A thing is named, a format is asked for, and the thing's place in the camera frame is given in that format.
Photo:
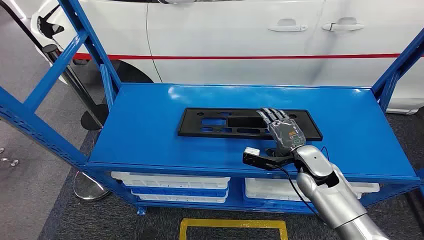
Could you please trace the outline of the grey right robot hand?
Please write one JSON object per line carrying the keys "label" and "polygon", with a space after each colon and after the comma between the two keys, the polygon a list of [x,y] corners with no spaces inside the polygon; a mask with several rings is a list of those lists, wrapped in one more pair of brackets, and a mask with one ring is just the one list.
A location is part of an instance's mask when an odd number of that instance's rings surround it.
{"label": "grey right robot hand", "polygon": [[287,155],[304,146],[306,137],[295,120],[281,109],[262,107],[256,112],[263,119],[266,129],[276,142],[277,151]]}

